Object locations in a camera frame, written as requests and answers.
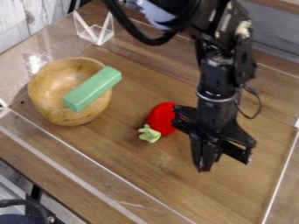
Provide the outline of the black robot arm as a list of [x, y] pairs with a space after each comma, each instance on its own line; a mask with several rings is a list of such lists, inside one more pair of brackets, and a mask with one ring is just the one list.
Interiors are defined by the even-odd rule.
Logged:
[[186, 31], [193, 39], [200, 82], [197, 106], [172, 108], [172, 126], [190, 139], [190, 157], [206, 172], [221, 155], [245, 164], [256, 140], [238, 127], [240, 99], [254, 77], [252, 21], [236, 0], [136, 0], [149, 23]]

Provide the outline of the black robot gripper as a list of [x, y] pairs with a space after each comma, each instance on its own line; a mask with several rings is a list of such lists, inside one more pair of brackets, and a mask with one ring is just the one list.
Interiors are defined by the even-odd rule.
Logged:
[[172, 126], [190, 139], [190, 157], [200, 172], [208, 172], [222, 154], [248, 164], [254, 138], [237, 123], [237, 107], [233, 101], [206, 102], [197, 107], [176, 105]]

